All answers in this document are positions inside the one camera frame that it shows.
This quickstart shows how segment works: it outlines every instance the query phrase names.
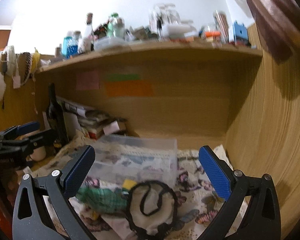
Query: black bottle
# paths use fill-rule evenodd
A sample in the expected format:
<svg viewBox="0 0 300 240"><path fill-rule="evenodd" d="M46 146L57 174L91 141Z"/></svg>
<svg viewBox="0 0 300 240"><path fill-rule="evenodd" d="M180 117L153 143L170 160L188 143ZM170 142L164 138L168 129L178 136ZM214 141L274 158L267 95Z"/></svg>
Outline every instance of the black bottle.
<svg viewBox="0 0 300 240"><path fill-rule="evenodd" d="M63 146L69 143L65 120L63 118L62 107L58 104L54 83L49 83L50 104L46 114L50 128L58 133L58 138L53 142L53 146L58 152Z"/></svg>

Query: wooden shelf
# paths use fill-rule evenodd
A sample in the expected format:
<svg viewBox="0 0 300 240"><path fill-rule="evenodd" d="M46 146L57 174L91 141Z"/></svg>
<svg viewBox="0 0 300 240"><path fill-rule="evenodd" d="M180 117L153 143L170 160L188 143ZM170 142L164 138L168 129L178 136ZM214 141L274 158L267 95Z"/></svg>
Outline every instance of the wooden shelf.
<svg viewBox="0 0 300 240"><path fill-rule="evenodd" d="M94 51L56 64L40 67L39 73L73 70L106 64L132 64L145 61L240 61L260 58L262 51L229 44L215 45L209 42L176 43L170 41L136 42L130 45Z"/></svg>

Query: wooden wall panel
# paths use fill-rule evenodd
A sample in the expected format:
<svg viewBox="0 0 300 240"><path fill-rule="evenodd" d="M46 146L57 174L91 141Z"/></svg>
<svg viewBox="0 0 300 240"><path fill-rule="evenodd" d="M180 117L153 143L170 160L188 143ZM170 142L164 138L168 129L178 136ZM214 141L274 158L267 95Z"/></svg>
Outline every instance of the wooden wall panel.
<svg viewBox="0 0 300 240"><path fill-rule="evenodd" d="M0 102L0 131L13 125L20 125L37 120L34 110L34 83L29 80L19 89L13 89L12 78L6 76L6 91L4 94L4 109Z"/></svg>
<svg viewBox="0 0 300 240"><path fill-rule="evenodd" d="M89 71L90 66L86 70L85 67L82 63L82 69L76 71ZM230 67L220 63L153 62L103 65L97 69L99 90L77 91L76 71L38 74L37 85L46 89L47 80L53 80L57 94L127 118L130 128L141 137L177 138L178 147L183 149L223 143L230 100ZM108 98L104 82L109 73L138 74L141 79L150 81L154 96ZM44 101L42 107L47 105L47 100Z"/></svg>
<svg viewBox="0 0 300 240"><path fill-rule="evenodd" d="M260 47L255 25L249 37ZM236 68L226 149L234 168L273 177L285 237L300 217L300 51L280 65L263 51L259 68Z"/></svg>

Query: pink sticky note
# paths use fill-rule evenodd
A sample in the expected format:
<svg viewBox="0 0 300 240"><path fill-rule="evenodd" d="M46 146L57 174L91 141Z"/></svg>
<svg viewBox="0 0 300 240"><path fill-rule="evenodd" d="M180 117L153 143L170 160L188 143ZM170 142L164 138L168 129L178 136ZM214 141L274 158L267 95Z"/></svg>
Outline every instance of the pink sticky note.
<svg viewBox="0 0 300 240"><path fill-rule="evenodd" d="M99 74L97 70L77 73L76 90L99 89Z"/></svg>

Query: yellow block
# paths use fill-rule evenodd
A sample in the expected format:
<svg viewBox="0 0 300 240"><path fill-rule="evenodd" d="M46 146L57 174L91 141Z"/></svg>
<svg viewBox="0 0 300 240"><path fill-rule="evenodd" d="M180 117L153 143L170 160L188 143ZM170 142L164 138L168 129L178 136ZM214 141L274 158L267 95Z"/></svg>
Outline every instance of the yellow block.
<svg viewBox="0 0 300 240"><path fill-rule="evenodd" d="M122 185L122 188L125 188L127 190L130 190L133 186L135 186L137 183L131 179L126 179Z"/></svg>

